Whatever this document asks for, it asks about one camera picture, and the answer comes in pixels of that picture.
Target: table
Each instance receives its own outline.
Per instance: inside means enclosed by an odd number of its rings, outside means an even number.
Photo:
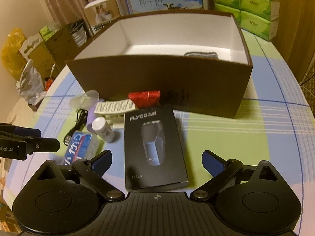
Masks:
[[[315,235],[315,120],[292,72],[272,43],[243,31],[252,60],[253,72],[234,119],[174,111],[192,190],[211,176],[202,167],[201,155],[211,150],[224,159],[238,159],[246,165],[270,160],[292,187],[302,204],[295,228],[300,235]],[[65,67],[51,86],[31,127],[43,137],[58,138],[56,154],[35,153],[26,161],[13,161],[4,189],[4,199],[12,206],[14,198],[46,159],[61,163],[66,150],[63,137],[73,127],[76,112],[70,99],[83,90]],[[117,141],[105,144],[113,154],[111,168],[103,178],[125,191],[123,130]]]

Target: wooden panel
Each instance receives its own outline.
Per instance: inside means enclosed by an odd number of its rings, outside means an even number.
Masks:
[[[280,0],[278,34],[272,40],[298,81],[315,51],[315,0]]]

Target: checkered tablecloth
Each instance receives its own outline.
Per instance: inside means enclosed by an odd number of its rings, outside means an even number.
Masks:
[[[202,167],[201,154],[211,150],[224,159],[238,159],[246,165],[270,160],[302,203],[302,215],[295,228],[298,235],[315,235],[315,121],[292,72],[272,43],[243,31],[254,64],[243,101],[234,119],[174,111],[178,122],[189,176],[189,194],[211,177]],[[11,206],[14,198],[46,159],[62,162],[65,134],[73,127],[76,112],[70,99],[82,88],[67,67],[44,98],[31,127],[43,137],[58,138],[56,154],[35,153],[26,161],[13,161],[4,199]],[[103,176],[125,191],[123,139],[104,148],[113,153],[111,168]]]

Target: white bottle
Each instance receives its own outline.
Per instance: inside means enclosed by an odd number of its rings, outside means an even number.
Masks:
[[[106,143],[110,143],[115,138],[115,132],[111,129],[104,117],[97,117],[92,122],[92,129],[98,134]]]

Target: stack of tissue packs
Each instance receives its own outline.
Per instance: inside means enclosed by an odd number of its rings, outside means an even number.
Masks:
[[[218,11],[231,12],[241,28],[270,41],[277,35],[279,0],[215,0]]]

